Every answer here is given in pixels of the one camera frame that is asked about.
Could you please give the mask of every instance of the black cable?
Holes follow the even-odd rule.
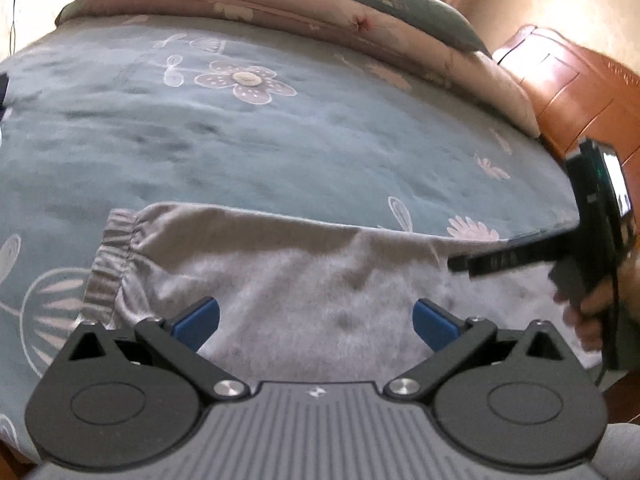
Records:
[[[15,31],[15,3],[16,3],[16,0],[14,0],[11,28],[9,29],[9,56],[12,56],[13,54],[15,54],[15,40],[17,36]]]
[[[608,359],[617,361],[617,349],[616,349],[616,336],[618,334],[618,319],[620,317],[620,288],[618,285],[618,270],[613,269],[611,271],[611,286],[613,288],[613,304],[603,317],[602,324],[602,342],[604,358],[602,360],[602,368],[598,373],[595,384],[600,386],[602,380],[607,373]]]

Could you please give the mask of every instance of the screen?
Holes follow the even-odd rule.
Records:
[[[616,155],[612,153],[602,153],[604,156],[604,163],[609,172],[611,183],[613,184],[613,192],[616,197],[616,203],[618,204],[618,210],[620,216],[623,217],[629,211],[631,211],[631,200],[626,190],[625,178],[622,175],[622,168],[620,167],[620,161]]]

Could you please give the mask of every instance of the bed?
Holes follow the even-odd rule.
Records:
[[[353,0],[75,0],[0,71],[0,437],[32,460],[24,407],[114,208],[476,242],[577,221],[506,72]]]

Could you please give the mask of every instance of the logo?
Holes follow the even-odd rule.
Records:
[[[314,399],[319,399],[320,397],[323,397],[326,394],[326,390],[324,388],[321,388],[320,386],[315,386],[311,390],[309,390],[307,393],[310,396],[312,396]]]

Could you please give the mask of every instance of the flower pattern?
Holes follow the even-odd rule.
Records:
[[[144,23],[148,20],[149,17],[146,14],[139,14],[137,16],[132,16],[128,20],[122,22],[123,25],[135,25],[136,23]]]
[[[225,49],[225,43],[225,40],[219,40],[218,38],[198,38],[197,40],[191,40],[189,42],[193,48],[212,54],[222,54],[222,51]]]
[[[21,244],[20,236],[14,234],[0,248],[0,284],[14,268]],[[82,295],[90,271],[61,267],[41,274],[31,283],[20,309],[0,301],[0,310],[19,319],[22,350],[38,377],[42,377],[75,328],[74,320],[83,306]]]
[[[4,413],[0,413],[0,441],[7,443],[15,450],[20,451],[18,445],[18,435],[15,432],[15,426],[11,422],[8,416]]]
[[[504,152],[508,155],[513,155],[513,149],[511,148],[509,141],[505,139],[500,133],[498,133],[495,128],[489,128],[489,131],[494,134],[495,140],[498,141],[498,144],[500,144],[500,147],[504,150]]]
[[[474,240],[479,242],[497,242],[500,239],[498,231],[489,228],[482,222],[474,222],[466,217],[464,220],[460,216],[449,218],[452,227],[447,227],[447,232],[457,240]]]
[[[346,59],[344,59],[344,56],[342,54],[334,54],[334,56],[336,57],[336,59],[339,59],[349,68],[353,68],[356,72],[364,73],[364,70],[361,69],[359,66],[354,65],[352,62],[349,62]]]
[[[172,34],[166,40],[157,41],[156,43],[154,43],[154,46],[152,46],[151,48],[164,48],[172,41],[181,40],[182,38],[186,38],[186,37],[187,37],[186,32],[179,32],[178,34]]]
[[[476,160],[476,164],[480,166],[491,178],[494,178],[495,180],[509,180],[511,178],[511,175],[506,171],[498,168],[497,166],[492,166],[491,161],[488,158],[480,158],[476,153],[474,159]]]
[[[373,20],[364,14],[354,14],[351,17],[351,26],[355,32],[369,32],[374,28]]]
[[[395,86],[400,90],[411,90],[411,85],[404,77],[402,77],[398,72],[394,72],[390,68],[387,68],[386,66],[380,65],[378,63],[368,63],[367,69],[372,74],[378,76],[380,79],[385,80],[387,83]]]
[[[242,67],[225,61],[209,63],[210,73],[196,76],[195,83],[204,88],[233,88],[234,95],[245,103],[265,105],[271,102],[271,94],[294,96],[297,92],[288,85],[276,81],[277,74],[263,66]]]
[[[398,220],[400,227],[407,233],[414,232],[414,223],[411,221],[411,214],[402,201],[395,196],[390,196],[387,200],[389,209]]]
[[[254,18],[254,12],[249,7],[215,3],[214,12],[222,14],[227,20],[234,22],[250,22]]]
[[[431,70],[428,70],[427,72],[422,74],[422,79],[428,81],[429,83],[433,83],[434,85],[442,86],[446,89],[451,88],[451,79],[446,79],[440,74],[432,72]]]
[[[173,54],[166,59],[166,70],[164,71],[164,84],[173,88],[183,85],[184,76],[178,70],[178,65],[182,63],[180,54]]]

